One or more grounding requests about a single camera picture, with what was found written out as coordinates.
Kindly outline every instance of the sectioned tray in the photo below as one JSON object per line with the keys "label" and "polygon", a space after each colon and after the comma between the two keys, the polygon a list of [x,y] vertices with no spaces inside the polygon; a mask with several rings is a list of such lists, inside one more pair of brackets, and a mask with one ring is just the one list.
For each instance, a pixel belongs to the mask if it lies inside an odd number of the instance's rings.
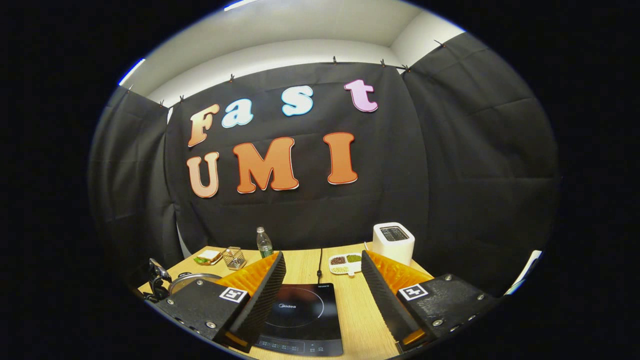
{"label": "sectioned tray", "polygon": [[353,277],[355,273],[362,271],[362,256],[358,252],[334,255],[329,258],[329,271],[336,275],[349,274]]}

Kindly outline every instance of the plastic water bottle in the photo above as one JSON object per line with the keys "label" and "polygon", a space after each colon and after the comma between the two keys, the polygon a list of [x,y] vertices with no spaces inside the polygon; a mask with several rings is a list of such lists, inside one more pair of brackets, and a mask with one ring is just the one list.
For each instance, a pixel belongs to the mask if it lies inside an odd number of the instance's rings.
{"label": "plastic water bottle", "polygon": [[264,232],[264,228],[262,226],[258,227],[257,243],[258,250],[260,250],[260,255],[263,259],[273,254],[273,245],[271,244],[271,240],[267,233]]}

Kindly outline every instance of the metal pot lid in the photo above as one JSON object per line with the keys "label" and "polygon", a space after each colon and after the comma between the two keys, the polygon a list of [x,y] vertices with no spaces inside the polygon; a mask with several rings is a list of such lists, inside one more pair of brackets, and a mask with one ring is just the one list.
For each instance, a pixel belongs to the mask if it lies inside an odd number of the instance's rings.
{"label": "metal pot lid", "polygon": [[180,291],[183,287],[191,284],[194,281],[209,281],[216,282],[218,279],[222,279],[222,277],[214,274],[188,274],[178,277],[174,280],[171,285],[169,285],[169,295],[173,295],[174,293]]}

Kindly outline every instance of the black cooktop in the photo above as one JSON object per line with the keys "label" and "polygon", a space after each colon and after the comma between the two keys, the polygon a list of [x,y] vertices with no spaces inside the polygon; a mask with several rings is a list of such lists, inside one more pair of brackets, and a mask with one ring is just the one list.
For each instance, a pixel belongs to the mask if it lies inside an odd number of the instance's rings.
{"label": "black cooktop", "polygon": [[301,356],[342,355],[333,284],[283,284],[254,346]]}

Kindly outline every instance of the wooden table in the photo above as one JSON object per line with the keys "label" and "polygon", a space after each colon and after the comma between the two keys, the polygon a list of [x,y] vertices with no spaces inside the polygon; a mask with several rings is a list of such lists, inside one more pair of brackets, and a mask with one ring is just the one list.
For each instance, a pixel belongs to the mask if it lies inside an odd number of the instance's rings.
{"label": "wooden table", "polygon": [[[193,261],[193,258],[205,250],[223,251],[219,247],[204,247],[174,267],[167,269],[172,279],[176,279],[182,272],[210,273],[219,276],[231,274],[224,260],[220,260],[215,265],[202,266]],[[366,280],[362,272],[349,275],[334,275],[329,271],[327,259],[333,255],[345,254],[348,252],[362,252],[365,250],[364,244],[347,245],[342,247],[331,247],[323,249],[322,254],[322,278],[320,283],[332,282],[335,289],[335,301],[338,307],[338,317],[340,320],[340,331],[342,333],[342,349],[344,353],[337,358],[340,359],[388,359],[399,354],[396,342],[387,329],[387,325],[378,311],[373,296],[369,291]],[[243,254],[250,265],[261,259],[258,250],[243,249]],[[313,250],[283,250],[285,262],[287,264],[287,274],[283,284],[317,284],[316,275],[318,262],[320,261],[320,249]],[[429,274],[412,260],[411,267],[425,274]],[[138,288],[140,291],[151,292],[148,284]],[[272,352],[258,347],[252,347],[249,356],[256,359],[300,359],[309,360],[308,356],[296,356]]]}

